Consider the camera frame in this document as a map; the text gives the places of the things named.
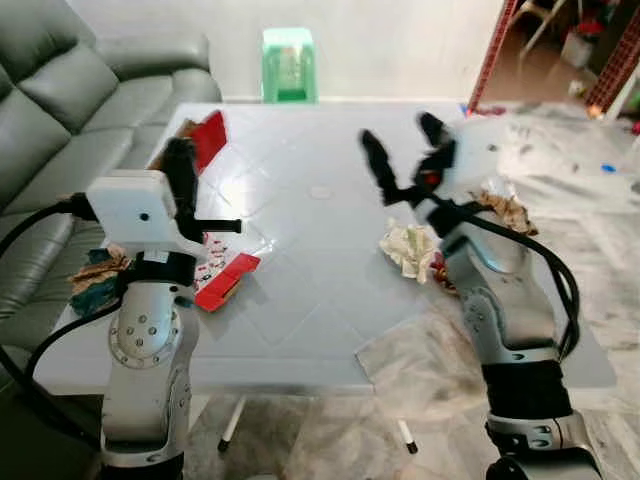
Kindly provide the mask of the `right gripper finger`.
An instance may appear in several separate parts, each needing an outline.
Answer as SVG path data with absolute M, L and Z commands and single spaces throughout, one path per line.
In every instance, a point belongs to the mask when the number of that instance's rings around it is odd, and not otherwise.
M 439 150 L 451 142 L 448 125 L 430 111 L 421 111 L 417 114 L 417 125 L 431 151 Z
M 389 156 L 383 143 L 367 129 L 360 132 L 358 141 L 366 154 L 367 169 L 370 170 L 375 186 L 379 189 L 381 204 L 387 206 L 401 202 L 401 188 L 398 187 L 396 173 L 390 168 Z

